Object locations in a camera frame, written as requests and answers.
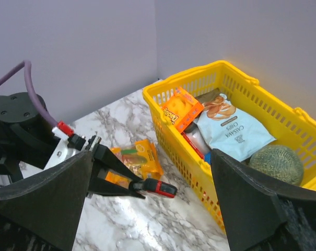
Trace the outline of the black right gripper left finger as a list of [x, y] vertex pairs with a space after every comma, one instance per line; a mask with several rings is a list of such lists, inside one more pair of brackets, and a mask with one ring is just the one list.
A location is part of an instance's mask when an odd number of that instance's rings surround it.
[[0, 188], [0, 250], [72, 250], [91, 171], [83, 151]]

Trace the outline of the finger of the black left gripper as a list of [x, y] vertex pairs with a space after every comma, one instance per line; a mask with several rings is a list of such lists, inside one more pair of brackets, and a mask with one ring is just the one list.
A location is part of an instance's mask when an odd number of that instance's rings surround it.
[[87, 194], [97, 194], [105, 197], [134, 197], [145, 199], [140, 193], [126, 189], [107, 180], [94, 177], [90, 180]]
[[143, 180], [130, 171], [108, 147], [102, 144], [96, 144], [94, 146], [93, 158], [101, 168], [115, 171], [118, 175], [130, 180]]

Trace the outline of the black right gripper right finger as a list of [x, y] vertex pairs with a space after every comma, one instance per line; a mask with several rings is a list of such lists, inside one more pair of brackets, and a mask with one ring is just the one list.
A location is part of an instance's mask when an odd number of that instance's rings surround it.
[[316, 250], [316, 191], [218, 149], [211, 151], [211, 170], [230, 250]]

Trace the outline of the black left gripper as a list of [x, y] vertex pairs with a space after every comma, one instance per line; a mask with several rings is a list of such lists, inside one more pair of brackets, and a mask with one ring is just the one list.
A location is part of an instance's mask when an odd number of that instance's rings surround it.
[[60, 140], [52, 132], [56, 126], [40, 115], [26, 92], [0, 95], [0, 183], [22, 182], [21, 162], [40, 170], [28, 181], [90, 181], [91, 155], [84, 146], [76, 155], [44, 170]]

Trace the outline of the red black utility knife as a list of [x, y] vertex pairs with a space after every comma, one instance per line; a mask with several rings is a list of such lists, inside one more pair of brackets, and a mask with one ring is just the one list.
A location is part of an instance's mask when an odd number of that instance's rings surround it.
[[177, 187], [174, 185], [153, 178], [147, 178], [141, 181], [132, 181], [129, 184], [129, 189], [136, 192], [151, 192], [167, 198], [174, 198], [178, 192]]

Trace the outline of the orange snack box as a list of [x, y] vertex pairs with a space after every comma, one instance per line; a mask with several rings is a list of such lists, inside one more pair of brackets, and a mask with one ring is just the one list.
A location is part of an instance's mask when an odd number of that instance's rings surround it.
[[163, 115], [182, 133], [203, 111], [204, 106], [185, 89], [179, 87], [162, 108]]

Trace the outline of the orange gummy candy bag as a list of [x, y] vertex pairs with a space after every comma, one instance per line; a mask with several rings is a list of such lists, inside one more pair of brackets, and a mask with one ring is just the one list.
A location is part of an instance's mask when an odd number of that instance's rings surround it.
[[124, 147], [114, 147], [111, 151], [141, 179], [160, 179], [163, 175], [155, 145], [148, 139], [136, 141]]

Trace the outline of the green netted melon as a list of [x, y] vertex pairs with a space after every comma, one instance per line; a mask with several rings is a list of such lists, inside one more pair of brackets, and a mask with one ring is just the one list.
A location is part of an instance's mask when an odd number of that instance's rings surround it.
[[268, 176], [300, 186], [304, 168], [303, 163], [291, 148], [284, 145], [267, 145], [255, 152], [249, 167]]

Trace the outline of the silver red can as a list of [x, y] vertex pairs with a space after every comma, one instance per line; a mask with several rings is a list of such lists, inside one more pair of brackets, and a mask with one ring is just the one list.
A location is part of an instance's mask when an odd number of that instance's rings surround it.
[[190, 123], [190, 125], [182, 132], [182, 135], [200, 158], [205, 159], [205, 156], [210, 152], [210, 148], [203, 139], [197, 125], [194, 122]]

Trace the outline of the light blue cassava chips bag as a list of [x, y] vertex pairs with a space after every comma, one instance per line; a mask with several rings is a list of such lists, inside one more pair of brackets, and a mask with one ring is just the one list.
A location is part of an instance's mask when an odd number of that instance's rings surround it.
[[261, 122], [233, 105], [224, 93], [213, 90], [196, 99], [204, 107], [196, 125], [210, 149], [219, 149], [241, 162], [276, 140]]

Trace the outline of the yellow plastic shopping basket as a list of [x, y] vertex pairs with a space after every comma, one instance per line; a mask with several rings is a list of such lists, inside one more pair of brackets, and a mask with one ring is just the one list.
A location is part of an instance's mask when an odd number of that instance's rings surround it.
[[262, 88], [258, 79], [224, 60], [171, 75], [146, 86], [143, 99], [149, 105], [159, 144], [221, 229], [224, 222], [209, 165], [162, 112], [178, 87], [185, 88], [192, 96], [215, 88], [223, 91], [234, 105], [258, 119], [277, 144], [297, 152], [305, 168], [301, 185], [316, 191], [316, 121], [305, 111], [288, 106]]

